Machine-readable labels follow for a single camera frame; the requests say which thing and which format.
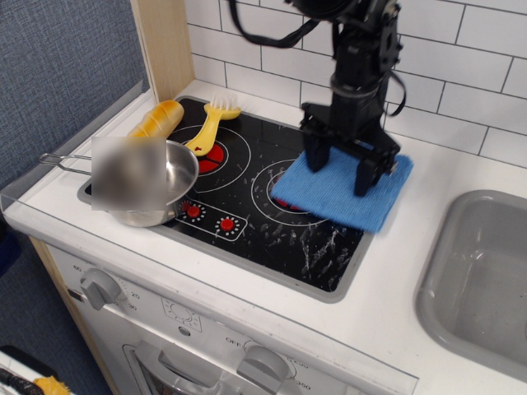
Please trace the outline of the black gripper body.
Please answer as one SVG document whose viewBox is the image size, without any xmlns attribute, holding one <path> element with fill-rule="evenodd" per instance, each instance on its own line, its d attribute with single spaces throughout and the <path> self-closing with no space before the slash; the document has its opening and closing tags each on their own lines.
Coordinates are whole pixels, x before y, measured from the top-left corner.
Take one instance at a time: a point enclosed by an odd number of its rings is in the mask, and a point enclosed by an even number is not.
<svg viewBox="0 0 527 395">
<path fill-rule="evenodd" d="M 372 157 L 384 166 L 383 174 L 396 168 L 400 147 L 380 126 L 385 111 L 388 83 L 383 81 L 372 91 L 342 96 L 334 92 L 330 105 L 305 102 L 301 105 L 303 134 L 326 138 L 356 158 Z"/>
</svg>

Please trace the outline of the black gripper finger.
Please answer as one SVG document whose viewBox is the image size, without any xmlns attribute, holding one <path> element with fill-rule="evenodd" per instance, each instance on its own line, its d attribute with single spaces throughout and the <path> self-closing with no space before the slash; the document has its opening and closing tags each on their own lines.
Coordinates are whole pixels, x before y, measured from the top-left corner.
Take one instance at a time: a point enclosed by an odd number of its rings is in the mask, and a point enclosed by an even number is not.
<svg viewBox="0 0 527 395">
<path fill-rule="evenodd" d="M 377 184 L 383 173 L 384 166 L 380 160 L 372 157 L 361 159 L 357 166 L 354 194 L 356 196 L 365 196 L 370 187 Z"/>
<path fill-rule="evenodd" d="M 307 165 L 312 172 L 318 172 L 329 161 L 330 143 L 312 134 L 305 134 L 303 141 Z"/>
</svg>

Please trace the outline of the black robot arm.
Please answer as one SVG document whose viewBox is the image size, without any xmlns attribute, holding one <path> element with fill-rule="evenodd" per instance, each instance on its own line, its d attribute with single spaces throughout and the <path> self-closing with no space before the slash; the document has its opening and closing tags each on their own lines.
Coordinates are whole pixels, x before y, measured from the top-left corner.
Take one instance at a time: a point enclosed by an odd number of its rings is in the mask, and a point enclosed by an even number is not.
<svg viewBox="0 0 527 395">
<path fill-rule="evenodd" d="M 396 1 L 295 1 L 300 12 L 332 25 L 335 71 L 330 105 L 302 104 L 301 131 L 308 166 L 314 172 L 329 161 L 331 147 L 359 160 L 354 193 L 366 195 L 396 166 L 399 145 L 380 124 L 393 68 L 402 48 Z"/>
</svg>

